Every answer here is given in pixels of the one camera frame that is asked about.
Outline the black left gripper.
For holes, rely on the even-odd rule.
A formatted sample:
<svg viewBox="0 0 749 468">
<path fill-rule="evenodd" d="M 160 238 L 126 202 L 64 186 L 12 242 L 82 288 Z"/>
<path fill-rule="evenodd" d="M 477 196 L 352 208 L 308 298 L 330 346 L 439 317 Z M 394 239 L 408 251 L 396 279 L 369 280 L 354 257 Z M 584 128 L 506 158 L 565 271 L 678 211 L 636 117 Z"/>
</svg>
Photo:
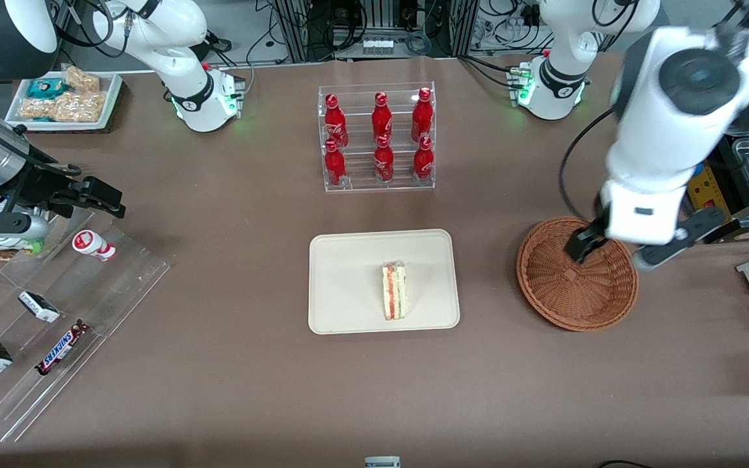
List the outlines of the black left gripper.
<svg viewBox="0 0 749 468">
<path fill-rule="evenodd" d="M 577 228 L 565 245 L 565 252 L 575 263 L 583 264 L 595 251 L 609 243 L 604 237 L 604 230 L 609 227 L 609 206 L 603 202 L 601 195 L 597 195 L 592 202 L 594 219 L 592 223 Z"/>
</svg>

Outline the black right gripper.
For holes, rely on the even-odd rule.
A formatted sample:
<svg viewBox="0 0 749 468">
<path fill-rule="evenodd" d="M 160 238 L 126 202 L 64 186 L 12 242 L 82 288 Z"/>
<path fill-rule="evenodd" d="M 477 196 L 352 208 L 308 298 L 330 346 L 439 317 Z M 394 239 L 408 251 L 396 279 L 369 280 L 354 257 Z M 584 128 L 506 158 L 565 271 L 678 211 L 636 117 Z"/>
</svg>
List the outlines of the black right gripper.
<svg viewBox="0 0 749 468">
<path fill-rule="evenodd" d="M 42 168 L 0 148 L 0 221 L 30 221 L 42 211 L 69 216 L 74 207 L 123 219 L 127 207 L 107 202 L 121 200 L 121 190 L 97 177 L 84 177 L 80 183 L 69 171 Z"/>
</svg>

